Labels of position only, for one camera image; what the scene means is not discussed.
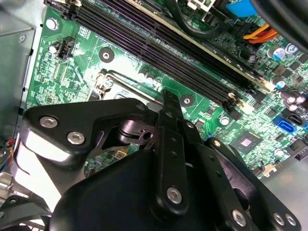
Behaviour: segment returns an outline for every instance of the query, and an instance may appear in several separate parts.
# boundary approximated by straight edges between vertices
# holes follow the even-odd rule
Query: sata port
[[[67,36],[62,40],[61,46],[59,48],[58,57],[63,61],[67,60],[68,58],[73,57],[72,51],[75,45],[76,39],[72,36]]]

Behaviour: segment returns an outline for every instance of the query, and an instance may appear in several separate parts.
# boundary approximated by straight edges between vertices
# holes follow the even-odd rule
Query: gray metal panel
[[[308,165],[289,158],[262,182],[294,213],[302,230],[308,230]]]
[[[3,141],[14,135],[34,30],[4,12],[0,12],[0,28],[5,34],[0,36],[0,141]]]

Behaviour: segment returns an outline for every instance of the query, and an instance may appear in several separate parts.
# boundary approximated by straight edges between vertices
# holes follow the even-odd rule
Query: white connector
[[[208,12],[216,0],[188,0],[187,5],[193,10],[202,9]]]

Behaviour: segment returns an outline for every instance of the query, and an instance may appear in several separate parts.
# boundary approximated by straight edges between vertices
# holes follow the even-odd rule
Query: black bracket
[[[29,220],[46,219],[51,212],[45,205],[13,195],[0,207],[0,230]]]

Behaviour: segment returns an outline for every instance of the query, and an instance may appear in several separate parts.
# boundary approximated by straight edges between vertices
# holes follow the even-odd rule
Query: mounting screw hole
[[[153,137],[153,134],[150,133],[150,132],[147,132],[147,133],[145,133],[145,134],[143,135],[143,139],[144,139],[144,140],[148,140],[148,139],[150,139],[150,138],[152,138],[152,137]]]

